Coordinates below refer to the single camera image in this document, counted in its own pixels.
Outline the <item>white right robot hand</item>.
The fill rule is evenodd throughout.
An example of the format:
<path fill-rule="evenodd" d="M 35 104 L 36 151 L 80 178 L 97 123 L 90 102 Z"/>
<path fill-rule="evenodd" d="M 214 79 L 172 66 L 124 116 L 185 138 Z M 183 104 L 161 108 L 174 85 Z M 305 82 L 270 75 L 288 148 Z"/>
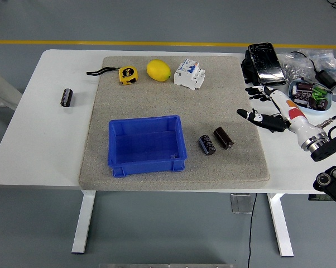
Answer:
<path fill-rule="evenodd" d="M 279 110 L 275 116 L 260 114 L 255 109 L 248 112 L 238 109 L 237 114 L 250 121 L 258 127 L 268 129 L 272 132 L 284 132 L 288 129 L 297 135 L 299 146 L 307 151 L 316 142 L 326 143 L 329 138 L 321 127 L 312 125 L 302 110 L 282 91 L 268 86 L 257 88 L 246 88 L 251 98 L 258 98 L 261 101 L 270 100 Z"/>

